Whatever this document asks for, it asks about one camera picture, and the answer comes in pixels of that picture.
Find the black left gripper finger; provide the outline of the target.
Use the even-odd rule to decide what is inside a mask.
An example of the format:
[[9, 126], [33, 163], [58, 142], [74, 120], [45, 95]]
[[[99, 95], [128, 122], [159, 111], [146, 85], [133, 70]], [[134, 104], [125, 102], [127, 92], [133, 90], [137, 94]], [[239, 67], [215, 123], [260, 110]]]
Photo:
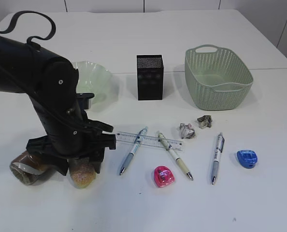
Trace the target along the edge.
[[89, 157], [89, 162], [94, 167], [94, 170], [96, 173], [100, 173], [101, 164], [103, 162], [103, 159], [104, 159], [104, 155], [90, 156]]
[[60, 174], [67, 175], [69, 169], [69, 163], [66, 159], [53, 157], [52, 167], [55, 171], [59, 172]]

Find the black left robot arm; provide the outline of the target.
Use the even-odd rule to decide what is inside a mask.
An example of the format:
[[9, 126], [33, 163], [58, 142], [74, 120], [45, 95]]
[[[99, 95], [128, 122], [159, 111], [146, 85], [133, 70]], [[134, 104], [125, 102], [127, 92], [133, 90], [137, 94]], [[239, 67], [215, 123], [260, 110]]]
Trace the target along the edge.
[[46, 135], [30, 139], [27, 152], [65, 175], [68, 161], [88, 158], [97, 173], [106, 148], [116, 148], [113, 127], [87, 117], [76, 93], [79, 72], [33, 42], [4, 38], [0, 31], [0, 91], [26, 93]]

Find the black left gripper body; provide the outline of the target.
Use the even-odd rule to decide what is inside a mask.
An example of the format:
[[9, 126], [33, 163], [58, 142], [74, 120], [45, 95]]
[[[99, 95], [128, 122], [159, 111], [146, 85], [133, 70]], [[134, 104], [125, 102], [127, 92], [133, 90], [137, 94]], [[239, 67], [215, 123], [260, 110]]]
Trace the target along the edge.
[[113, 127], [100, 121], [90, 120], [80, 106], [66, 115], [74, 123], [82, 123], [86, 130], [80, 130], [62, 123], [42, 107], [34, 107], [46, 136], [30, 139], [26, 150], [31, 155], [48, 156], [59, 159], [82, 159], [101, 163], [105, 148], [116, 149], [116, 136]]

